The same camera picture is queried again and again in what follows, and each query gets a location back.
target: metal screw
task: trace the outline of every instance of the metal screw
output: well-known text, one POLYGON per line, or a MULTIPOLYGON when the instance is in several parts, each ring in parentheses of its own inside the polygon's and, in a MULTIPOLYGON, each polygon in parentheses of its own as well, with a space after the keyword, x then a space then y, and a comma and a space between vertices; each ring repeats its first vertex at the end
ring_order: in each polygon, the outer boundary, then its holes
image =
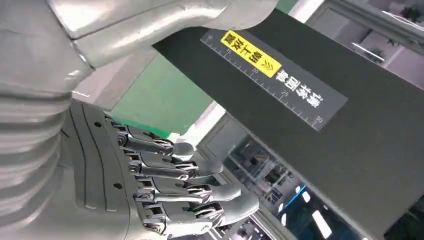
POLYGON ((179 176, 179 178, 178 178, 179 180, 183 180, 183 181, 186 181, 187 179, 189 179, 189 176, 188 175, 181 175, 181 176, 179 176))
POLYGON ((151 229, 155 232, 157 232, 158 234, 161 232, 161 227, 160 226, 152 226, 151 229))

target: green surface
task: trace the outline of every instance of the green surface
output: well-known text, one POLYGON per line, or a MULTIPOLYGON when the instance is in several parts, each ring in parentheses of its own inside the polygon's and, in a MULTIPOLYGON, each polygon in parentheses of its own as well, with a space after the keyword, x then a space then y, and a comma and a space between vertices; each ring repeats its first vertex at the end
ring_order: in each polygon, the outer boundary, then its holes
POLYGON ((297 2, 298 0, 280 0, 276 8, 281 12, 288 14, 297 2))
POLYGON ((111 114, 124 124, 166 137, 171 132, 184 134, 212 101, 166 58, 158 55, 111 114))

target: yellow label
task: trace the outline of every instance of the yellow label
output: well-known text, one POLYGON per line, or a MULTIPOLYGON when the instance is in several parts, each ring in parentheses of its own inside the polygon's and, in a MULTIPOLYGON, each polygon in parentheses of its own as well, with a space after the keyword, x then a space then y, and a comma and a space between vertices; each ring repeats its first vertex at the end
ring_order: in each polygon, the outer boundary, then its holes
POLYGON ((281 63, 234 31, 228 31, 221 39, 221 43, 270 78, 281 68, 281 63))

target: label sticker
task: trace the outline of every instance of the label sticker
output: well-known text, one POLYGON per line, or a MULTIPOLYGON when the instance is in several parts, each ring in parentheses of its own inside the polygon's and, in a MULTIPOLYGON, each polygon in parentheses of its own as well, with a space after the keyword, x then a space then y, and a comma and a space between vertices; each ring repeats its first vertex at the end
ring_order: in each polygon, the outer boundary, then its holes
POLYGON ((281 63, 234 31, 228 31, 221 43, 270 78, 281 68, 281 63))
POLYGON ((211 29, 200 41, 316 131, 320 131, 348 101, 347 97, 247 31, 211 29))

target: robotic finger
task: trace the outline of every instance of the robotic finger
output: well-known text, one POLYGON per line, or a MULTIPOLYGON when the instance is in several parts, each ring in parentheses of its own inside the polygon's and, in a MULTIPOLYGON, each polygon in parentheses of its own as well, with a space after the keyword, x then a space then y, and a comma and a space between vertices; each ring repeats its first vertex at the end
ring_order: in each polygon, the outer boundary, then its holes
POLYGON ((221 163, 213 161, 182 161, 176 157, 150 152, 127 152, 129 170, 138 177, 161 177, 186 181, 218 174, 221 163))
POLYGON ((147 212, 142 219, 145 227, 168 238, 201 235, 211 228, 235 223, 259 209, 259 200, 252 194, 240 195, 229 201, 205 204, 192 202, 160 202, 137 206, 147 212))
POLYGON ((116 128, 119 147, 125 151, 149 152, 166 156, 189 156, 195 152, 190 143, 173 143, 171 140, 161 138, 153 132, 121 124, 112 119, 108 120, 116 128))
POLYGON ((229 201, 241 195, 242 190, 236 184, 212 186, 209 184, 192 185, 188 182, 146 177, 137 179, 137 193, 134 200, 145 203, 191 202, 206 204, 213 201, 229 201))

